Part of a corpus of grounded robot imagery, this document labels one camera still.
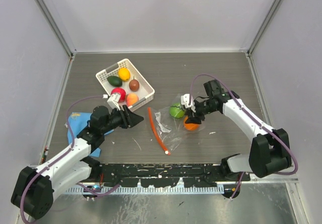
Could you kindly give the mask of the fake orange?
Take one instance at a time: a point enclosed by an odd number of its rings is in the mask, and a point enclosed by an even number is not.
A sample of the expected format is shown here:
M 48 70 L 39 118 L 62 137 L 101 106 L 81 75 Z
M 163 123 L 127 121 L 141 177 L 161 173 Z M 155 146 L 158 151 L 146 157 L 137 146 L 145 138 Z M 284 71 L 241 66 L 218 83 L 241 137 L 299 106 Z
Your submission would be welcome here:
M 184 118 L 184 121 L 183 121 L 183 125 L 184 125 L 184 128 L 188 131 L 195 131 L 199 128 L 199 124 L 195 124 L 195 123 L 186 123 L 186 121 L 188 120 L 188 117 L 186 116 Z

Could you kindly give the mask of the fake green watermelon piece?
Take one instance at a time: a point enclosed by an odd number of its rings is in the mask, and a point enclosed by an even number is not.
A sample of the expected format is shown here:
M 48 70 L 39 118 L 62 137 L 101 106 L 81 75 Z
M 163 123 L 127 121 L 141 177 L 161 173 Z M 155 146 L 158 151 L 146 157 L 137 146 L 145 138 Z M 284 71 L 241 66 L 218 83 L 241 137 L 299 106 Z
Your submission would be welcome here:
M 180 119 L 185 115 L 185 109 L 182 107 L 180 103 L 174 103 L 169 108 L 169 114 L 175 119 Z

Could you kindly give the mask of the fake peach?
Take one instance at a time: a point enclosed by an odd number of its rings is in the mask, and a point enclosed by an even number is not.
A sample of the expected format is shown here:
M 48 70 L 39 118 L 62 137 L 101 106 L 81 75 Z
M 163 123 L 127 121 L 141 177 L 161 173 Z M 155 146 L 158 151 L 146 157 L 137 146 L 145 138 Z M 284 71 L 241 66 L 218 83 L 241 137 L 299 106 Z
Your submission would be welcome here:
M 126 105 L 128 107 L 132 106 L 133 104 L 137 103 L 139 100 L 139 97 L 135 93 L 129 93 L 126 95 Z

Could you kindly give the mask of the clear zip top bag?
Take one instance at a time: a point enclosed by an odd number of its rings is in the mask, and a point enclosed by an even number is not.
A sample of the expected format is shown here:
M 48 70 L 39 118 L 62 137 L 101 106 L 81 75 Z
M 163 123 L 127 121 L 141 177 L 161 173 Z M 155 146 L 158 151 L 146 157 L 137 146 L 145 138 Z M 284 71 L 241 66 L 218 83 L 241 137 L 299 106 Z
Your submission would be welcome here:
M 151 130 L 157 140 L 157 143 L 162 148 L 164 153 L 169 156 L 181 143 L 197 132 L 205 128 L 200 125 L 195 131 L 188 131 L 184 128 L 183 121 L 187 116 L 186 114 L 180 118 L 175 119 L 169 114 L 169 108 L 174 103 L 180 103 L 180 95 L 177 95 L 171 103 L 162 109 L 153 109 L 148 107 L 147 116 Z

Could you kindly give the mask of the fake red apple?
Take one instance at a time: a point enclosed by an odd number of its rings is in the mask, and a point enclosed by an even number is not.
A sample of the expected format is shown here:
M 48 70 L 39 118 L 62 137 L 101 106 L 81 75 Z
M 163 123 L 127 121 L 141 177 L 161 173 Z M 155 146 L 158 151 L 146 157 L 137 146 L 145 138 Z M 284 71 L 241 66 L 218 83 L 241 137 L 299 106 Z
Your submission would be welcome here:
M 126 98 L 126 92 L 123 88 L 121 87 L 117 87 L 117 88 L 114 88 L 112 91 L 111 91 L 111 94 L 119 94 L 120 95 L 120 99 L 119 99 L 119 103 L 122 103 L 125 101 L 125 98 Z

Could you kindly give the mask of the fake brown passion fruit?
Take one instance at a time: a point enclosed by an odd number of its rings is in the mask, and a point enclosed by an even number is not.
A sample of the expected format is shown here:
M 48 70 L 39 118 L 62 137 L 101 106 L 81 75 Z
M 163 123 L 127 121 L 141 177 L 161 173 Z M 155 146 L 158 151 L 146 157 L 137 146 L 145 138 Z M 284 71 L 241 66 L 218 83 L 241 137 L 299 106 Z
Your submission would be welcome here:
M 140 83 L 137 79 L 133 78 L 130 82 L 129 82 L 129 88 L 131 91 L 133 92 L 137 92 L 140 88 Z

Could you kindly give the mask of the fake dark green vegetable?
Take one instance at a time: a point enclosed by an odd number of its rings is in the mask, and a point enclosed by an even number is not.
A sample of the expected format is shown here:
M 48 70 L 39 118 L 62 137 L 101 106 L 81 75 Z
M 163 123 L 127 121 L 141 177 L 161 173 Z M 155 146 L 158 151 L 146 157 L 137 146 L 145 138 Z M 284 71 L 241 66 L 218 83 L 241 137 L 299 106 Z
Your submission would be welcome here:
M 123 85 L 123 81 L 117 76 L 109 76 L 107 81 L 113 87 L 121 87 Z

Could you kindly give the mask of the fake yellow lemon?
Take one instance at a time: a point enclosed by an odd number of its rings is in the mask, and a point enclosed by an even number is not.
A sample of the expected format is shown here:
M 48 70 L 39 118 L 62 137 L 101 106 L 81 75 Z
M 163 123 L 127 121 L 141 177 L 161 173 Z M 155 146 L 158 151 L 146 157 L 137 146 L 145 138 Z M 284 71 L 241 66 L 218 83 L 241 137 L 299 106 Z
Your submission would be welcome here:
M 118 70 L 118 77 L 124 82 L 129 81 L 131 78 L 130 71 L 127 68 L 122 67 Z

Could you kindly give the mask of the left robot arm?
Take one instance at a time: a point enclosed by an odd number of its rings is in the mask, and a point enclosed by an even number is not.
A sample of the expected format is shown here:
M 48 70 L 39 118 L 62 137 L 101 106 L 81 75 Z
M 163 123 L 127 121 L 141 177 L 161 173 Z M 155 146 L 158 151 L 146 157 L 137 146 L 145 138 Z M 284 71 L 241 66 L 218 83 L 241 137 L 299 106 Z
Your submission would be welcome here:
M 126 105 L 109 111 L 105 106 L 96 107 L 86 127 L 60 153 L 34 168 L 26 166 L 17 178 L 11 203 L 20 209 L 24 223 L 25 214 L 35 220 L 42 218 L 54 201 L 66 189 L 87 179 L 100 178 L 99 163 L 89 155 L 105 140 L 105 134 L 121 127 L 132 128 L 144 118 L 133 113 Z

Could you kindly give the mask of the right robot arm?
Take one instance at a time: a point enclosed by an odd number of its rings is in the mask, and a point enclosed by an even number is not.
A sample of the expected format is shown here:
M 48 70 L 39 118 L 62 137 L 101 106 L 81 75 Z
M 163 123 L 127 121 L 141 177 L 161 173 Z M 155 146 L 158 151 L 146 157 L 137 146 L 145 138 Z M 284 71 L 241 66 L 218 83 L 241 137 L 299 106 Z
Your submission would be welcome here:
M 207 114 L 219 112 L 234 122 L 251 142 L 248 155 L 235 154 L 221 160 L 223 179 L 231 181 L 242 172 L 253 173 L 259 178 L 285 174 L 285 170 L 294 164 L 288 133 L 262 121 L 235 92 L 224 89 L 219 80 L 204 83 L 204 89 L 206 97 L 202 101 L 194 99 L 191 94 L 180 97 L 188 117 L 185 123 L 200 125 Z

